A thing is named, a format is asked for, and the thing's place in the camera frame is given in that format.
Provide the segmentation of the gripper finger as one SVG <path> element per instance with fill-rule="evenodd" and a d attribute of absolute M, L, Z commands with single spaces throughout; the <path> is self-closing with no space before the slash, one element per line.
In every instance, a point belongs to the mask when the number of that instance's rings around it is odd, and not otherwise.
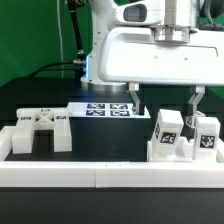
<path fill-rule="evenodd" d="M 205 94 L 205 87 L 197 85 L 191 88 L 191 97 L 188 101 L 187 115 L 193 116 L 197 112 L 197 106 Z"/>
<path fill-rule="evenodd" d="M 140 101 L 137 92 L 139 91 L 138 83 L 129 83 L 128 84 L 128 92 L 133 100 L 133 113 L 135 115 L 143 115 L 144 114 L 144 104 Z"/>

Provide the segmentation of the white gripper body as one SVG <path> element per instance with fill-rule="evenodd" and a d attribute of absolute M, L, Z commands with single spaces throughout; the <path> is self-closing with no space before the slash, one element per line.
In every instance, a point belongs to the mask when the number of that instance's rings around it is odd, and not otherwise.
<path fill-rule="evenodd" d="M 119 27 L 103 41 L 101 80 L 224 86 L 224 32 L 198 31 L 188 44 L 156 42 L 147 28 Z"/>

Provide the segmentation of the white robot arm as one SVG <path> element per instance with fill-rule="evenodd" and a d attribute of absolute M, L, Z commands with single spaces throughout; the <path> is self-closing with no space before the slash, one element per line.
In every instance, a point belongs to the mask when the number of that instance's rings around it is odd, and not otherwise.
<path fill-rule="evenodd" d="M 224 0 L 67 0 L 69 11 L 89 4 L 92 50 L 78 51 L 82 81 L 100 89 L 125 83 L 133 112 L 144 113 L 138 85 L 224 86 L 224 29 L 198 18 L 224 12 Z"/>

